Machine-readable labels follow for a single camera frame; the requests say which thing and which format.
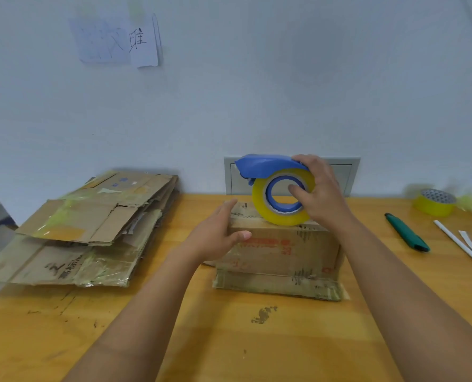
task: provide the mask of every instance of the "cardboard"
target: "cardboard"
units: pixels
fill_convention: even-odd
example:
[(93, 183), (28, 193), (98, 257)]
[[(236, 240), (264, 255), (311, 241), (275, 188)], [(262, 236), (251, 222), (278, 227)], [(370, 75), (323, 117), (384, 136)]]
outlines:
[(249, 230), (252, 237), (236, 245), (215, 266), (214, 288), (277, 293), (340, 301), (338, 272), (344, 260), (337, 239), (309, 221), (294, 227), (274, 225), (251, 203), (231, 212), (229, 232)]
[(157, 200), (144, 209), (133, 233), (122, 235), (111, 246), (16, 234), (0, 252), (0, 283), (128, 286), (153, 230), (176, 198), (176, 181), (177, 176), (172, 176)]
[(60, 199), (49, 199), (16, 233), (111, 245), (139, 208), (159, 199), (158, 195), (171, 179), (173, 176), (140, 172), (104, 173)]

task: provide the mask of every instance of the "wooden table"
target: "wooden table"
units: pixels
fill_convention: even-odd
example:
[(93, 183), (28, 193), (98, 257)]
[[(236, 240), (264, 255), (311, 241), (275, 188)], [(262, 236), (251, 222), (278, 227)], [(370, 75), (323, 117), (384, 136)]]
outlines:
[[(59, 381), (105, 330), (167, 252), (227, 196), (183, 195), (167, 215), (131, 286), (6, 286), (0, 292), (0, 381)], [(349, 199), (351, 208), (441, 298), (472, 324), (472, 260), (404, 199)], [(385, 220), (400, 217), (430, 245), (411, 250)], [(472, 239), (472, 214), (443, 219)], [(158, 380), (401, 380), (347, 262), (349, 299), (322, 302), (215, 290), (201, 266), (183, 300)], [(277, 306), (264, 324), (261, 308)]]

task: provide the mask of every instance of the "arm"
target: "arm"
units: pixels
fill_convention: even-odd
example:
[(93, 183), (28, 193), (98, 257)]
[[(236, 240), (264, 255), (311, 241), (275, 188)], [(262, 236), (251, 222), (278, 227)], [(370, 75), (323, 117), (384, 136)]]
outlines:
[(63, 382), (155, 380), (184, 292), (197, 267), (251, 237), (227, 236), (236, 199), (221, 205), (172, 250), (153, 277), (70, 370)]
[(360, 290), (406, 381), (472, 381), (472, 326), (441, 300), (349, 210), (328, 163), (297, 155), (316, 180), (289, 190), (339, 239)]

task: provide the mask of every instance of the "person's right arm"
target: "person's right arm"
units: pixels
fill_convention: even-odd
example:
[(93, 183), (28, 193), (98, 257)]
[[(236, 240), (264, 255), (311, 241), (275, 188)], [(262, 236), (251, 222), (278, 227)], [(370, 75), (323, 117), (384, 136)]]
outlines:
[(330, 165), (296, 155), (316, 180), (290, 185), (312, 219), (339, 239), (360, 290), (405, 381), (472, 381), (472, 326), (352, 214)]

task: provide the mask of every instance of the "white pen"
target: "white pen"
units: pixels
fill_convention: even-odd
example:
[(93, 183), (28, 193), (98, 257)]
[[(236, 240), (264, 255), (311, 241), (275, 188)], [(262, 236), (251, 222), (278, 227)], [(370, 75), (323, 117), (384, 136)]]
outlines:
[[(472, 250), (470, 248), (468, 248), (466, 245), (464, 245), (462, 243), (461, 240), (459, 240), (451, 231), (449, 231), (445, 225), (443, 225), (442, 223), (440, 223), (438, 220), (434, 220), (434, 223), (442, 230), (445, 232), (445, 234), (450, 237), (452, 239), (452, 241), (454, 243), (456, 243), (457, 245), (459, 245), (461, 247), (461, 249), (463, 251), (465, 251), (471, 258), (472, 258)], [(459, 233), (461, 233), (461, 236), (464, 238), (464, 240), (466, 242), (470, 242), (469, 245), (472, 247), (472, 243), (471, 243), (471, 240), (469, 240), (469, 237), (468, 237), (468, 233), (464, 232), (464, 231), (459, 231)]]

